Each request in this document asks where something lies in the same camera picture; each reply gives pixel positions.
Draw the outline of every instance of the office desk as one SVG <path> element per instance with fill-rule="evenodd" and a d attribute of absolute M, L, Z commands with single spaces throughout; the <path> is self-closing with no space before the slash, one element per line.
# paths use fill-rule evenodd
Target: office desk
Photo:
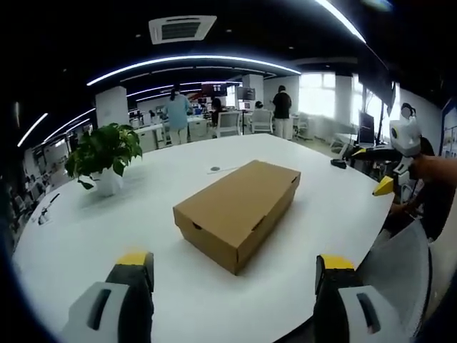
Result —
<path fill-rule="evenodd" d="M 236 277 L 182 237 L 172 207 L 253 159 L 299 170 L 301 183 Z M 139 249 L 154 253 L 153 342 L 274 342 L 313 314 L 316 255 L 339 254 L 356 267 L 366 256 L 393 199 L 373 197 L 376 185 L 268 134 L 173 146 L 135 159 L 114 197 L 97 198 L 76 182 L 47 195 L 34 216 L 58 192 L 51 221 L 26 225 L 14 261 L 31 304 L 54 332 L 76 298 L 104 281 L 122 254 Z"/>
<path fill-rule="evenodd" d="M 188 116 L 187 117 L 187 123 L 197 123 L 197 122 L 207 122 L 206 119 L 204 119 L 202 116 Z M 135 130 L 135 132 L 140 135 L 140 145 L 142 145 L 141 137 L 145 134 L 148 134 L 149 132 L 152 133 L 152 142 L 155 148 L 153 146 L 149 146 L 149 144 L 146 143 L 150 149 L 144 149 L 145 152 L 152 151 L 155 149 L 159 149 L 161 147 L 164 147 L 166 145 L 166 142 L 164 142 L 163 146 L 160 146 L 160 141 L 163 141 L 162 137 L 165 136 L 165 131 L 164 128 L 168 126 L 168 122 L 165 123 L 160 123 L 160 124 L 153 124 L 145 127 L 141 127 L 140 129 Z"/>

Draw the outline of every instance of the human arm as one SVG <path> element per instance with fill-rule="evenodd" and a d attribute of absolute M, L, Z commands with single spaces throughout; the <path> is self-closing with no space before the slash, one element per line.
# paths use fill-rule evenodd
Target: human arm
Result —
<path fill-rule="evenodd" d="M 414 159 L 412 167 L 421 179 L 457 186 L 457 159 L 420 155 Z"/>

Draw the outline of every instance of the window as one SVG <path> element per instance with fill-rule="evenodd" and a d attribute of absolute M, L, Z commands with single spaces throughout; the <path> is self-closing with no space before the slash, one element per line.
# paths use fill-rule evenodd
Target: window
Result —
<path fill-rule="evenodd" d="M 334 73 L 310 73 L 300 75 L 298 110 L 306 114 L 335 117 Z"/>
<path fill-rule="evenodd" d="M 362 110 L 362 92 L 363 85 L 358 82 L 358 75 L 353 75 L 352 78 L 352 109 L 351 109 L 351 124 L 358 126 L 358 113 Z M 366 97 L 366 113 L 374 118 L 375 135 L 379 130 L 379 119 L 381 118 L 382 101 L 370 91 L 367 91 Z M 398 120 L 400 118 L 400 85 L 396 84 L 396 97 L 393 103 L 393 108 L 390 117 L 387 115 L 387 106 L 384 105 L 384 119 L 382 123 L 381 134 L 384 138 L 390 137 L 389 122 L 390 120 Z"/>
<path fill-rule="evenodd" d="M 235 86 L 227 87 L 226 106 L 235 106 L 236 105 L 235 91 L 236 91 Z"/>

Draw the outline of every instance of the green leaves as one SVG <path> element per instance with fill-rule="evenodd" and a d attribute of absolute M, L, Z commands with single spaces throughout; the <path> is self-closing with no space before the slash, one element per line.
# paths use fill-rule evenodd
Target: green leaves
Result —
<path fill-rule="evenodd" d="M 129 125 L 112 123 L 103 126 L 81 137 L 78 148 L 70 154 L 65 168 L 70 177 L 91 177 L 92 173 L 101 173 L 111 167 L 116 174 L 123 176 L 131 159 L 143 156 L 139 142 L 138 134 Z M 79 179 L 78 183 L 85 189 L 93 187 Z"/>

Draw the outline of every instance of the cardboard box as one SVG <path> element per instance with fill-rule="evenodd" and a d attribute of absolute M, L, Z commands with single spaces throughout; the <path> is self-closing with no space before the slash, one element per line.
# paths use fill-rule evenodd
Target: cardboard box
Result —
<path fill-rule="evenodd" d="M 300 172 L 251 161 L 173 208 L 184 238 L 237 274 L 286 212 Z"/>

